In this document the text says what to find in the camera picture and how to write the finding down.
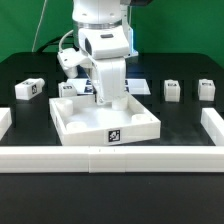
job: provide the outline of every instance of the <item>white foam block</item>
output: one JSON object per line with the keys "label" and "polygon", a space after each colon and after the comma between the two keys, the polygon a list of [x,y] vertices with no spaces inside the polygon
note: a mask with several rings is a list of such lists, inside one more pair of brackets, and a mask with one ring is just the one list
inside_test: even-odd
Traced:
{"label": "white foam block", "polygon": [[12,124],[10,108],[0,108],[0,140]]}
{"label": "white foam block", "polygon": [[203,108],[201,124],[216,146],[224,146],[224,120],[214,108]]}
{"label": "white foam block", "polygon": [[165,80],[164,82],[165,101],[179,102],[180,101],[180,85],[175,80]]}
{"label": "white foam block", "polygon": [[77,96],[77,91],[72,83],[61,82],[58,84],[59,97]]}
{"label": "white foam block", "polygon": [[30,100],[42,92],[43,79],[27,79],[15,85],[16,99]]}
{"label": "white foam block", "polygon": [[199,100],[214,101],[215,85],[212,80],[200,79],[198,82]]}

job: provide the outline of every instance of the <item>green wall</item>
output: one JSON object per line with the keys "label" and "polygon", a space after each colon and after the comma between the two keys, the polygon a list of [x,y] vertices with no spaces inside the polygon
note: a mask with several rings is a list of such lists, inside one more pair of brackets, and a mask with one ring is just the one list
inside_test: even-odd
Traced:
{"label": "green wall", "polygon": [[[72,0],[48,1],[37,47],[72,29]],[[0,0],[0,61],[31,51],[43,3]],[[224,67],[223,0],[154,0],[133,8],[132,26],[139,52],[203,53]]]}

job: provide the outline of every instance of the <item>black tabletop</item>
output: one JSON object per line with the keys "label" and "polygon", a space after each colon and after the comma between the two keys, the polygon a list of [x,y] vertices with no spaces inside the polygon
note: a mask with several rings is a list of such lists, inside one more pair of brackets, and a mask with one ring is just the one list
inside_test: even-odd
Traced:
{"label": "black tabletop", "polygon": [[[129,59],[127,76],[145,78],[152,93],[135,97],[162,121],[159,140],[136,144],[213,145],[200,114],[208,106],[223,115],[223,73],[199,54],[145,54],[138,63]],[[27,78],[43,78],[43,93],[16,100],[14,86]],[[215,81],[214,102],[198,101],[199,78]],[[165,102],[165,79],[179,81],[179,103]],[[58,95],[63,80],[54,53],[15,54],[0,64],[0,106],[10,107],[13,118],[1,145],[60,145],[48,100]],[[3,224],[223,224],[223,199],[222,173],[0,174]]]}
{"label": "black tabletop", "polygon": [[[84,77],[79,68],[80,77]],[[15,85],[27,78],[43,78],[43,93],[29,101],[16,100]],[[142,54],[127,59],[127,78],[144,78],[151,95],[135,97],[161,120],[161,137],[126,145],[213,145],[200,124],[203,107],[214,107],[223,116],[224,70],[201,54]],[[58,97],[58,83],[66,81],[55,53],[14,54],[0,64],[0,106],[10,107],[13,124],[0,145],[61,145],[49,113],[49,98]],[[178,80],[180,102],[166,102],[164,80]],[[214,80],[214,102],[199,101],[198,80]]]}

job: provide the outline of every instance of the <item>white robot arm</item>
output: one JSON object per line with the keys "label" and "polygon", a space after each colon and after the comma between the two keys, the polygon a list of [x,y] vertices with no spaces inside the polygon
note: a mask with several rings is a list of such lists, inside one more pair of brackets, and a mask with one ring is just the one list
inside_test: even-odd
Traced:
{"label": "white robot arm", "polygon": [[69,78],[81,65],[96,89],[98,103],[113,102],[125,95],[129,43],[122,28],[120,5],[147,5],[151,0],[74,0],[74,43],[79,48],[61,50],[58,59]]}

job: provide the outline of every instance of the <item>white tray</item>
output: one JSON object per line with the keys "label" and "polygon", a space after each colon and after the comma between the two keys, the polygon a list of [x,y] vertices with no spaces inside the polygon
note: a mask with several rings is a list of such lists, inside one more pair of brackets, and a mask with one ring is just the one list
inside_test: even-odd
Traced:
{"label": "white tray", "polygon": [[94,95],[50,99],[62,145],[106,146],[160,138],[160,121],[132,95],[127,96],[124,111],[113,110],[111,104],[98,106]]}

